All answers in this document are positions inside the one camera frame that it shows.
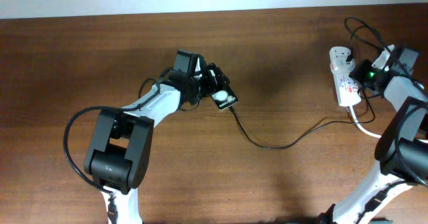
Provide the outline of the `white power strip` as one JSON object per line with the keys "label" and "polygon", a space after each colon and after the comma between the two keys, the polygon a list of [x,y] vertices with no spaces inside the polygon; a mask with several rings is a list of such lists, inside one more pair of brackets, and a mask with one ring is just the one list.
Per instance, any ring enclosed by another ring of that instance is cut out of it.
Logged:
{"label": "white power strip", "polygon": [[358,84],[350,77],[354,68],[354,60],[347,62],[345,58],[337,58],[330,63],[339,106],[349,107],[361,102]]}

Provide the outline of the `black smartphone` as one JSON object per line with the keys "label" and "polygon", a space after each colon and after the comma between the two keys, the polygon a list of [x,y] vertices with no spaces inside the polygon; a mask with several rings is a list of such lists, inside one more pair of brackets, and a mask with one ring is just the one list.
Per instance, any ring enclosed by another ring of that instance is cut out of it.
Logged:
{"label": "black smartphone", "polygon": [[215,92],[211,96],[211,99],[219,110],[225,110],[239,101],[237,95],[230,86],[226,87],[224,90]]}

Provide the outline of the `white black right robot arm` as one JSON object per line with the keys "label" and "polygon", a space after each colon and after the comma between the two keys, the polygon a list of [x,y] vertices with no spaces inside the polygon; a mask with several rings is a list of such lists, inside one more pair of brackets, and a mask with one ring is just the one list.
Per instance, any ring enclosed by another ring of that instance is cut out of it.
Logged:
{"label": "white black right robot arm", "polygon": [[395,197],[427,182],[427,97],[405,72],[412,72],[419,52],[390,45],[374,61],[357,65],[352,50],[332,47],[330,70],[334,77],[338,104],[351,109],[362,99],[357,88],[366,85],[382,94],[396,110],[385,131],[379,135],[375,162],[357,188],[325,213],[317,223],[370,223]]}

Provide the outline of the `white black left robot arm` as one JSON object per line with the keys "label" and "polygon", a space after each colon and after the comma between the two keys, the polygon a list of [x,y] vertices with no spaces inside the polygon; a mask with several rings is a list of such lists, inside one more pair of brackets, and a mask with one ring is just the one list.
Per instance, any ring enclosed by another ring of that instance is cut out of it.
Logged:
{"label": "white black left robot arm", "polygon": [[218,109],[234,104],[229,78],[197,53],[179,50],[172,68],[165,70],[136,102],[99,107],[84,170],[102,192],[109,223],[142,223],[138,210],[140,186],[150,158],[154,128],[165,117],[198,105],[210,97]]}

